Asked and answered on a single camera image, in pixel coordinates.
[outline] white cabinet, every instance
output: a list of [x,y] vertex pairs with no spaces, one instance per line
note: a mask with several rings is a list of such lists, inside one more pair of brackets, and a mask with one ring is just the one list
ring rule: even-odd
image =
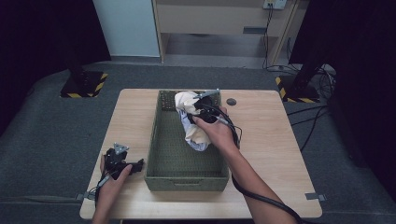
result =
[[151,0],[93,0],[111,56],[160,57]]

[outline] hand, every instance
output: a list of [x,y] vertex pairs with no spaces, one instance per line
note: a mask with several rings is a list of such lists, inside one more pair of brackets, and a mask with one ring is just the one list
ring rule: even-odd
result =
[[[104,166],[105,157],[102,156],[100,163],[101,171],[105,169]],[[120,176],[117,178],[117,180],[113,179],[113,177],[110,177],[100,188],[99,199],[96,204],[95,213],[93,214],[92,223],[99,224],[108,222],[108,213],[110,212],[114,202],[117,200],[123,183],[125,182],[125,179],[129,175],[131,169],[131,164],[126,166],[120,173]]]
[[[227,109],[225,107],[220,106],[219,108],[224,114],[227,114]],[[218,120],[214,123],[206,123],[204,120],[195,116],[193,116],[192,119],[198,127],[204,130],[210,141],[218,149],[227,150],[229,148],[235,148],[233,134],[230,127]]]

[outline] green storage bin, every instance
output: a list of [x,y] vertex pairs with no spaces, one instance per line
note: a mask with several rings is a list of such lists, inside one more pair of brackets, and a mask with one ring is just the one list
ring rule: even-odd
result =
[[[223,191],[229,180],[226,161],[212,144],[196,151],[184,140],[175,109],[179,91],[159,91],[145,181],[152,191]],[[220,104],[220,95],[211,96]]]

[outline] tripod base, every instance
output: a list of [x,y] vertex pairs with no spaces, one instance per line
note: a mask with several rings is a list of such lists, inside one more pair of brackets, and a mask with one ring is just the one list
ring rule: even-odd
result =
[[100,90],[102,89],[105,80],[107,78],[107,74],[103,72],[91,72],[85,71],[85,75],[87,75],[87,85],[85,88],[81,88],[81,85],[76,83],[76,80],[70,76],[67,79],[64,87],[61,90],[61,97],[65,98],[81,98],[81,97],[96,97]]
[[301,91],[290,91],[294,77],[280,76],[276,78],[276,85],[279,87],[280,97],[283,102],[293,103],[320,103],[317,90],[312,86],[307,86]]

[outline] person's left hand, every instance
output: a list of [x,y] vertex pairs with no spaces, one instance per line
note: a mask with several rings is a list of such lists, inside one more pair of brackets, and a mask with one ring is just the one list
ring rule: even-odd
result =
[[[102,156],[101,159],[100,169],[101,171],[105,169],[104,156]],[[113,177],[110,177],[100,188],[99,198],[96,202],[96,210],[93,214],[92,223],[108,222],[108,213],[119,196],[123,183],[125,182],[125,179],[129,175],[131,169],[132,165],[126,166],[120,173],[120,176],[117,178],[117,180],[113,179]]]

